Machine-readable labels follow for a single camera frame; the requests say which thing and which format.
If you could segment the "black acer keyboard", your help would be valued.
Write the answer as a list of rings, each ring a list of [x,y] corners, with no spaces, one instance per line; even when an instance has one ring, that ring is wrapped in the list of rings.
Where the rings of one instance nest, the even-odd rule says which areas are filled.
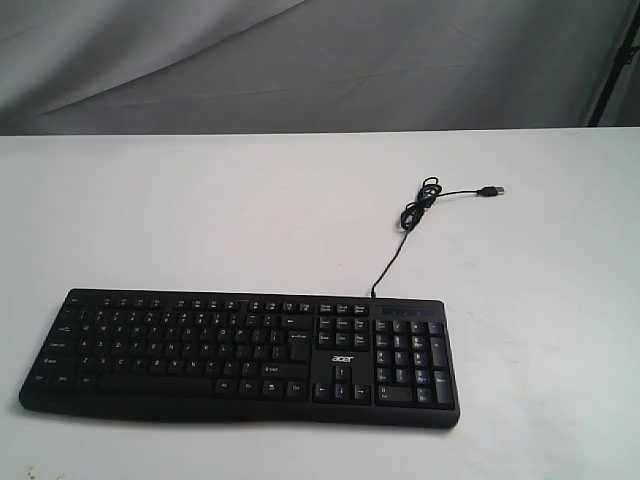
[[[460,418],[443,304],[380,297],[73,289],[19,401],[179,423]]]

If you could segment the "grey backdrop cloth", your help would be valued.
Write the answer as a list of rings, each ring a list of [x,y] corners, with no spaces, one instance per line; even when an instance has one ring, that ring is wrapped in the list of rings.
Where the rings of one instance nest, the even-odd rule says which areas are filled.
[[[631,1],[5,1],[5,135],[581,126]]]

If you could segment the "black tripod stand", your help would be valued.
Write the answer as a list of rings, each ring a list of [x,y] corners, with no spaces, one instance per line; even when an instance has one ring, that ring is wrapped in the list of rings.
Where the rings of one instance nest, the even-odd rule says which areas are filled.
[[[639,2],[633,1],[631,5],[631,13],[623,22],[624,32],[616,43],[614,55],[609,62],[609,70],[607,72],[602,85],[598,90],[593,105],[586,117],[586,126],[588,128],[599,127],[609,107],[614,91],[619,80],[628,67],[631,67],[638,57],[639,52]]]

